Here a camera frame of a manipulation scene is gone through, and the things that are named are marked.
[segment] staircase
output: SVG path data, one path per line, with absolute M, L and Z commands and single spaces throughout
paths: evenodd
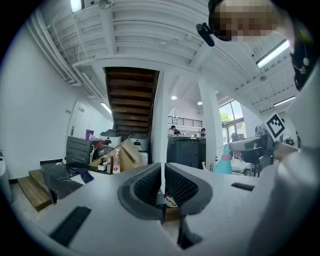
M 105 76 L 113 130 L 123 138 L 133 133 L 150 133 L 159 71 L 108 67 Z
M 18 183 L 26 198 L 38 212 L 51 205 L 42 170 L 29 171 L 29 177 L 18 178 Z

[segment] rice cooker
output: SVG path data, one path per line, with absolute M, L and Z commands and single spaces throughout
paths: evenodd
M 111 144 L 108 146 L 115 148 L 121 143 L 121 135 L 113 130 L 107 130 L 100 133 L 101 140 L 110 140 Z
M 142 134 L 130 134 L 128 139 L 135 145 L 139 152 L 148 151 L 148 137 Z

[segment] grey floor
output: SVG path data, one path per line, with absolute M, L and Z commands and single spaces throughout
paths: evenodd
M 17 217 L 22 218 L 25 221 L 32 221 L 33 223 L 35 223 L 39 218 L 46 215 L 46 213 L 50 211 L 52 207 L 54 207 L 54 205 L 51 204 L 42 211 L 37 212 L 37 210 L 32 206 L 32 204 L 25 196 L 24 192 L 21 190 L 19 184 L 12 184 L 10 188 L 12 195 L 11 207 L 13 209 L 13 212 L 17 215 Z M 179 223 L 179 220 L 175 220 L 165 222 L 163 224 L 163 228 L 168 232 L 174 242 L 176 242 L 178 239 Z

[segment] black baseboard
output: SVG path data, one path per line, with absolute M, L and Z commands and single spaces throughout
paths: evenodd
M 16 183 L 18 183 L 18 179 L 17 179 L 17 178 L 9 179 L 9 184 L 10 184 L 10 185 L 16 184 Z
M 54 159 L 54 160 L 45 160 L 45 161 L 40 161 L 40 165 L 47 165 L 47 164 L 61 163 L 61 162 L 62 162 L 62 158 Z

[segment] railing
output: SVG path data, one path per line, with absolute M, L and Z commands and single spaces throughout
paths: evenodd
M 180 118 L 174 116 L 168 116 L 168 124 L 178 125 L 178 126 L 193 126 L 193 127 L 202 127 L 202 121 L 193 120 L 187 118 Z

